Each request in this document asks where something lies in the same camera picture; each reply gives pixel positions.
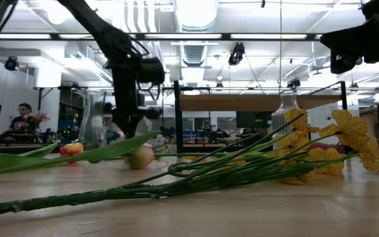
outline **ceiling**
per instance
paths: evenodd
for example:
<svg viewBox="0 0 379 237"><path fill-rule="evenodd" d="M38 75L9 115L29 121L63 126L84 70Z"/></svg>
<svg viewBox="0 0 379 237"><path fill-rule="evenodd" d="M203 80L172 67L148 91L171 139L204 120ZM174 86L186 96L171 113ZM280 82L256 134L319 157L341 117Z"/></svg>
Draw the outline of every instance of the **ceiling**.
<svg viewBox="0 0 379 237"><path fill-rule="evenodd" d="M120 11L115 1L88 1L89 5L97 9L99 16L107 22L122 19L126 32L142 32L138 24L140 3L144 3L145 27L149 27L147 8L148 1L124 1L125 9ZM200 17L197 11L203 8L200 0L192 1L194 9L188 9L194 18ZM341 30L358 26L364 23L365 18L359 10L360 0L283 0L282 15L280 16L280 1L267 0L265 8L261 8L261 1L254 0L218 0L217 16L213 32L218 33L294 33L322 34L334 30ZM172 0L154 0L154 25L157 32L177 32L174 6ZM72 15L53 0L20 1L11 19L3 30L4 33L88 33ZM53 52L60 44L67 45L62 55ZM180 47L172 46L172 41L160 41L160 50L163 63L170 71L171 80L183 79L181 83L192 82L195 76L186 76L180 56ZM323 87L333 84L337 80L359 82L360 87L378 87L379 63L375 65L361 65L351 72L336 76L329 69L319 73L311 70L315 66L315 59L325 59L330 51L319 42L298 41L245 41L246 56L237 67L228 66L229 52L235 46L234 41L209 41L213 44L208 47L205 64L198 70L196 80L198 86L215 86L222 78L224 86L230 87L277 87L279 79L282 86L290 78L296 77L301 81L301 87ZM105 62L103 54L98 50L94 41L80 42L29 42L29 41L0 41L0 49L39 49L54 58L65 67L63 81L76 81L80 84L92 86L106 86L95 73L93 67L83 66L77 59L71 59L75 51L86 52L91 49L95 52L94 62L102 65ZM359 98L369 97L369 92L358 93Z"/></svg>

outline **air duct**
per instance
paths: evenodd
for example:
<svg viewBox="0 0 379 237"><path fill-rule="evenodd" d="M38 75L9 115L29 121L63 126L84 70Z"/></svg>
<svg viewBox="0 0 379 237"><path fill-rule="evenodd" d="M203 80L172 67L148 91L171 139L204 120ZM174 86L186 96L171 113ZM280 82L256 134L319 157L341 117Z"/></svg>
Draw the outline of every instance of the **air duct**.
<svg viewBox="0 0 379 237"><path fill-rule="evenodd" d="M177 31L185 33L213 32L217 9L218 0L174 0ZM207 50L208 46L206 45L180 46L183 66L201 66L207 58Z"/></svg>

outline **tulip bud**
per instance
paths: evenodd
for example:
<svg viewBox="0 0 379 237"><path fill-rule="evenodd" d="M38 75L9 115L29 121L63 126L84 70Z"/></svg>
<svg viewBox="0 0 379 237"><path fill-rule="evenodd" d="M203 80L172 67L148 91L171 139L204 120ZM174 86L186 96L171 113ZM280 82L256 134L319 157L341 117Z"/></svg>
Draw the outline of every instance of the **tulip bud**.
<svg viewBox="0 0 379 237"><path fill-rule="evenodd" d="M131 169L142 169L150 165L155 160L155 154L150 144L144 144L131 153L131 156L124 159Z"/></svg>
<svg viewBox="0 0 379 237"><path fill-rule="evenodd" d="M66 144L63 147L60 148L59 154L60 155L70 155L73 156L75 154L79 154L84 151L83 144L77 142L73 144Z"/></svg>

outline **tulip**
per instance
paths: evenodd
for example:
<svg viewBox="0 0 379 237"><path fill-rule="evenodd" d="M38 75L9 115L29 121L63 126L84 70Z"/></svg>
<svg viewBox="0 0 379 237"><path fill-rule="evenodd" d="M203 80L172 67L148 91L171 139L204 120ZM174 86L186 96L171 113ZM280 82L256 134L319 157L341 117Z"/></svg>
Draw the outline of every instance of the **tulip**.
<svg viewBox="0 0 379 237"><path fill-rule="evenodd" d="M79 154L84 151L83 144L80 142L73 143L73 144L66 144L63 147L60 148L59 154L60 155L70 155L73 156L75 154Z"/></svg>
<svg viewBox="0 0 379 237"><path fill-rule="evenodd" d="M155 160L155 154L151 149L151 145L146 143L133 151L131 156L126 157L124 160L131 169L142 169Z"/></svg>

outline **green leaf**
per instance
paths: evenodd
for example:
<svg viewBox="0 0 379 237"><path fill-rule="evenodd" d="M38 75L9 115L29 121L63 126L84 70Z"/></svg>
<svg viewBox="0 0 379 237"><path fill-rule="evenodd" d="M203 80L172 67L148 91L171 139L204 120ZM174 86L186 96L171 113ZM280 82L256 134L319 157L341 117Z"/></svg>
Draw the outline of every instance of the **green leaf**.
<svg viewBox="0 0 379 237"><path fill-rule="evenodd" d="M32 165L40 163L42 161L46 161L46 159L0 153L0 169L6 169L21 165Z"/></svg>
<svg viewBox="0 0 379 237"><path fill-rule="evenodd" d="M57 146L58 144L51 144L47 145L43 148L36 149L33 151L29 151L23 154L20 154L19 156L22 157L35 157L35 158L44 158L45 156L49 155Z"/></svg>
<svg viewBox="0 0 379 237"><path fill-rule="evenodd" d="M105 147L91 151L85 151L83 153L74 155L74 158L77 160L85 160L92 163L114 159L116 157L120 157L127 153L135 151L137 148L141 147L144 143L149 141L151 138L156 137L160 133L160 131L152 131L147 134L125 140L123 142L115 142Z"/></svg>

